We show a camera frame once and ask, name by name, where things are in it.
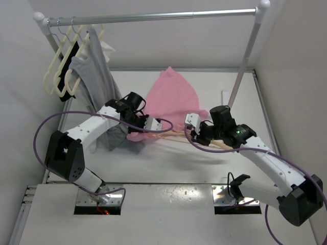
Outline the beige plastic hanger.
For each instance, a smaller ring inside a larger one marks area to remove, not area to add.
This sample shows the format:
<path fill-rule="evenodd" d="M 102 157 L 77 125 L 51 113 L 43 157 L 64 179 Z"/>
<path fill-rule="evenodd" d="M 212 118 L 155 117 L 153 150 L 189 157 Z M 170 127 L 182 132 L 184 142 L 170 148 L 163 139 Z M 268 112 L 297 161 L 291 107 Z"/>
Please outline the beige plastic hanger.
<path fill-rule="evenodd" d="M 175 142 L 181 142 L 181 143 L 189 143 L 185 134 L 182 132 L 165 132 L 165 133 L 160 133 L 160 134 L 154 134 L 154 133 L 149 133 L 150 136 L 157 138 L 157 139 L 165 139 L 165 140 L 170 140 L 170 141 L 175 141 Z M 231 150 L 232 147 L 227 146 L 221 141 L 218 140 L 212 140 L 209 143 L 208 148 L 215 148 L 219 150 Z"/>

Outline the pink t shirt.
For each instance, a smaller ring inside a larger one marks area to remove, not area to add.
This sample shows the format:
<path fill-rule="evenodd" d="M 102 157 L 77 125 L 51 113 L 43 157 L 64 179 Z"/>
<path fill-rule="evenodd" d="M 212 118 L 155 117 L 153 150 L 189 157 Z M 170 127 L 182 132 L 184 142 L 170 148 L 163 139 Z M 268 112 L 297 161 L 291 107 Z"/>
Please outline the pink t shirt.
<path fill-rule="evenodd" d="M 200 109 L 195 89 L 171 67 L 162 71 L 151 87 L 143 112 L 170 121 L 174 132 L 183 131 L 187 114 L 198 114 L 201 120 L 208 118 L 208 111 Z"/>

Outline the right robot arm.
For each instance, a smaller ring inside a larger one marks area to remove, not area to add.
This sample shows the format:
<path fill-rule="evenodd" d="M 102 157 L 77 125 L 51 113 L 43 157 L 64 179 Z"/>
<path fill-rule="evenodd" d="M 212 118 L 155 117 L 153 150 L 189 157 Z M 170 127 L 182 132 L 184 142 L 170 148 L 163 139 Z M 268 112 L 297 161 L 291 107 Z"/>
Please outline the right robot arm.
<path fill-rule="evenodd" d="M 254 163 L 273 186 L 260 184 L 250 175 L 242 174 L 227 185 L 227 191 L 237 201 L 253 198 L 279 210 L 292 225 L 301 226 L 323 207 L 323 182 L 317 175 L 303 170 L 277 155 L 246 124 L 238 125 L 228 106 L 216 106 L 210 110 L 212 124 L 192 114 L 185 123 L 190 126 L 191 140 L 208 146 L 213 140 L 222 140 L 230 148 Z"/>

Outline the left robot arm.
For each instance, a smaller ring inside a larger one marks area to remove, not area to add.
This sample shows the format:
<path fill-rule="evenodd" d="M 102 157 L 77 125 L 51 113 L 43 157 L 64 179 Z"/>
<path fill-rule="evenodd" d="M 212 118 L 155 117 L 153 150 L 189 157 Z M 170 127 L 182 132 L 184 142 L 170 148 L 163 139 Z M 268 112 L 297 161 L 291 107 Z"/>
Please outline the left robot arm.
<path fill-rule="evenodd" d="M 49 171 L 90 193 L 99 193 L 104 181 L 85 166 L 84 151 L 96 140 L 110 149 L 121 144 L 134 131 L 128 125 L 141 127 L 145 116 L 138 116 L 144 99 L 135 92 L 120 100 L 111 99 L 83 123 L 65 132 L 54 132 L 44 160 Z"/>

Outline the grey t shirt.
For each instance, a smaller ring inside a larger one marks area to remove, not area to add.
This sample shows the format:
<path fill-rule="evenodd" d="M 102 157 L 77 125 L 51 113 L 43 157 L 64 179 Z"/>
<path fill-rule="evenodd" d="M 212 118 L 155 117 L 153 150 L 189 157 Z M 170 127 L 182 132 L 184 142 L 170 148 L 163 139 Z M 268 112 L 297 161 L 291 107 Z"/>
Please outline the grey t shirt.
<path fill-rule="evenodd" d="M 81 80 L 77 86 L 75 96 L 85 102 L 90 112 L 95 114 L 109 100 L 120 100 L 123 97 L 109 70 L 108 63 L 105 61 L 96 30 L 93 26 L 88 26 L 87 33 L 89 34 L 89 45 L 86 49 L 89 53 L 86 57 L 72 58 L 69 69 L 72 70 L 73 77 L 66 80 L 69 86 L 74 86 L 77 79 Z M 103 144 L 103 146 L 109 151 L 115 149 L 110 149 L 106 144 Z"/>

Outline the white cloth on hanger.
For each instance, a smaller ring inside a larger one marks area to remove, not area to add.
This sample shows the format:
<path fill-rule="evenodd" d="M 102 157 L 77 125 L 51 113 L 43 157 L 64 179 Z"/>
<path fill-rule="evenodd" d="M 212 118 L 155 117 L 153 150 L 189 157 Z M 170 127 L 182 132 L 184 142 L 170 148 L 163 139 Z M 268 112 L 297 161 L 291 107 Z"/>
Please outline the white cloth on hanger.
<path fill-rule="evenodd" d="M 100 45 L 105 57 L 105 61 L 108 63 L 110 60 L 110 55 L 115 52 L 115 49 L 102 40 L 100 41 Z"/>

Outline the cream hanger middle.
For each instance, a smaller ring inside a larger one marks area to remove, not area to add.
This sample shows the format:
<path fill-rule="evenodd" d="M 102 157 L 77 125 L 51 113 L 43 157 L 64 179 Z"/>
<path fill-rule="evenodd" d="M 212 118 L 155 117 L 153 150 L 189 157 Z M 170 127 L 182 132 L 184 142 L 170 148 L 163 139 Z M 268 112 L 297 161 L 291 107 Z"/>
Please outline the cream hanger middle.
<path fill-rule="evenodd" d="M 64 77 L 65 77 L 67 69 L 64 70 L 64 67 L 67 64 L 68 58 L 69 58 L 69 56 L 70 56 L 70 54 L 71 54 L 71 52 L 72 52 L 72 50 L 73 50 L 73 48 L 74 48 L 74 46 L 75 46 L 75 44 L 77 42 L 77 39 L 75 37 L 73 38 L 73 40 L 70 40 L 69 35 L 70 35 L 71 31 L 73 30 L 76 33 L 76 35 L 80 36 L 80 33 L 76 32 L 74 30 L 74 20 L 75 20 L 75 18 L 76 18 L 75 16 L 73 16 L 71 18 L 71 26 L 68 28 L 68 31 L 66 33 L 61 32 L 61 30 L 59 28 L 59 23 L 60 23 L 61 18 L 59 18 L 57 20 L 58 31 L 61 34 L 65 35 L 65 37 L 63 38 L 63 41 L 62 41 L 63 46 L 65 45 L 66 41 L 69 42 L 69 47 L 68 47 L 65 55 L 63 56 L 62 60 L 61 60 L 61 63 L 59 65 L 59 67 L 58 67 L 58 71 L 55 73 L 54 80 L 53 80 L 55 92 L 58 94 L 59 97 L 63 97 L 67 92 L 67 89 L 65 88 L 65 84 L 63 84 L 63 87 L 61 89 L 59 88 L 59 84 L 60 84 L 60 81 L 62 79 L 64 79 Z"/>

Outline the cream hanger far right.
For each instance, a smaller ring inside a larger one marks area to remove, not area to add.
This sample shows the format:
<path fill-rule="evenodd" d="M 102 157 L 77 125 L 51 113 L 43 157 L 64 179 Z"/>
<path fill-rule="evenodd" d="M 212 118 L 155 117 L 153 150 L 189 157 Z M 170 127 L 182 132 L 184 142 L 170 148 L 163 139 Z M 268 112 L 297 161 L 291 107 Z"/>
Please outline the cream hanger far right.
<path fill-rule="evenodd" d="M 102 24 L 102 23 L 101 24 L 93 24 L 92 26 L 93 26 L 93 28 L 97 32 L 98 39 L 101 41 L 102 40 L 102 37 L 103 37 L 103 35 L 105 33 L 105 26 L 104 26 L 104 24 Z"/>

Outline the cream hanger outer left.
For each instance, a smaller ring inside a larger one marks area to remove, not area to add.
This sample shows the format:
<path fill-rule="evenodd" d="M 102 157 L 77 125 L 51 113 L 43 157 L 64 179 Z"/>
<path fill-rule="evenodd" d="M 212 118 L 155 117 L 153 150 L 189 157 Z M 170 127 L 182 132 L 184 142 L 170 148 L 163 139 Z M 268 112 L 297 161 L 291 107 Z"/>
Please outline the cream hanger outer left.
<path fill-rule="evenodd" d="M 50 62 L 50 65 L 45 73 L 45 75 L 43 76 L 43 87 L 44 90 L 46 91 L 46 93 L 49 96 L 53 96 L 54 94 L 57 94 L 59 97 L 64 96 L 65 91 L 64 89 L 60 89 L 59 88 L 59 83 L 61 78 L 58 78 L 58 82 L 55 82 L 55 84 L 50 87 L 50 75 L 54 74 L 54 69 L 55 69 L 55 65 L 58 61 L 62 61 L 63 59 L 63 48 L 66 44 L 66 38 L 63 38 L 60 40 L 60 38 L 58 37 L 58 35 L 54 32 L 51 31 L 51 27 L 50 27 L 50 22 L 56 20 L 56 23 L 59 22 L 59 19 L 54 19 L 54 18 L 48 18 L 46 20 L 46 26 L 45 26 L 45 30 L 47 31 L 47 35 L 45 36 L 47 41 L 49 42 L 51 48 L 53 49 L 53 51 L 55 52 L 54 57 L 52 59 L 52 61 Z"/>

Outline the white clothes rack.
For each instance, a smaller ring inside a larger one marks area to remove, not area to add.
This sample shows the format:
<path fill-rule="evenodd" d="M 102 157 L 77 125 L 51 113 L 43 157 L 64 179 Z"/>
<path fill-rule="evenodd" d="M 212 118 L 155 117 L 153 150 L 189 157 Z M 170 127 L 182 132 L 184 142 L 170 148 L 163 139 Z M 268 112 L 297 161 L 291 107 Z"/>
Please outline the white clothes rack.
<path fill-rule="evenodd" d="M 33 20 L 37 23 L 42 34 L 47 37 L 54 51 L 58 51 L 59 47 L 54 40 L 55 34 L 51 32 L 51 27 L 82 26 L 92 24 L 108 24 L 108 23 L 124 23 L 124 22 L 141 22 L 141 21 L 159 21 L 173 19 L 192 19 L 192 18 L 209 18 L 209 17 L 229 17 L 229 16 L 254 16 L 254 25 L 247 43 L 247 47 L 242 58 L 242 62 L 238 71 L 236 81 L 231 91 L 228 106 L 234 105 L 239 87 L 246 70 L 250 54 L 254 47 L 260 27 L 262 25 L 265 14 L 270 7 L 270 1 L 260 1 L 257 7 L 251 9 L 235 9 L 235 10 L 215 10 L 215 11 L 191 11 L 191 12 L 173 12 L 173 13 L 147 13 L 147 14 L 125 14 L 125 15 L 106 15 L 93 17 L 71 17 L 71 18 L 46 18 L 42 13 L 33 13 Z"/>

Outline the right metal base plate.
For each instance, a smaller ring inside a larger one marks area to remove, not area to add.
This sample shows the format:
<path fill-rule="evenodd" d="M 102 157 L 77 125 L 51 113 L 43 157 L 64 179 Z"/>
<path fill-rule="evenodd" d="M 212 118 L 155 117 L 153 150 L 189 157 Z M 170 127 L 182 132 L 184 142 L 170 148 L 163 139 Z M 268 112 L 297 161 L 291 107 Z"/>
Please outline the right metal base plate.
<path fill-rule="evenodd" d="M 227 185 L 212 185 L 213 202 L 215 207 L 229 207 L 235 205 L 256 206 L 260 202 L 253 198 L 243 198 L 237 201 L 227 192 Z"/>

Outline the metal base plate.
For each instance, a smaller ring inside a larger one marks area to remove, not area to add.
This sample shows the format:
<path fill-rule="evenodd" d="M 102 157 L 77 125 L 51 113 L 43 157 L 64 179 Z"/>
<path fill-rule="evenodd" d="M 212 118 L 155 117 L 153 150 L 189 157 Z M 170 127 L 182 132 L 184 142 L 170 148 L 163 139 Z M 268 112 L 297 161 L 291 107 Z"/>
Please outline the metal base plate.
<path fill-rule="evenodd" d="M 213 202 L 215 207 L 229 207 L 235 205 L 256 206 L 260 202 L 253 198 L 243 198 L 237 201 L 227 192 L 227 185 L 212 185 Z"/>
<path fill-rule="evenodd" d="M 123 204 L 126 189 L 119 185 L 101 186 L 98 192 L 91 193 L 79 186 L 76 196 L 76 206 L 80 207 L 119 207 Z"/>

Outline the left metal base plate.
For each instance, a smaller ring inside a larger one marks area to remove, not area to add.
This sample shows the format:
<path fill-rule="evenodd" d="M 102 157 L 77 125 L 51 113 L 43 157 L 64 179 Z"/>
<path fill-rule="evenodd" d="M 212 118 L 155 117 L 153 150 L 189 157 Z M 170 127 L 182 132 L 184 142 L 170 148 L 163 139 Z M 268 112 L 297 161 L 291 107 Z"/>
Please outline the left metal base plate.
<path fill-rule="evenodd" d="M 91 193 L 79 186 L 76 196 L 76 206 L 80 207 L 119 207 L 123 204 L 126 189 L 119 185 L 101 186 L 98 192 Z"/>

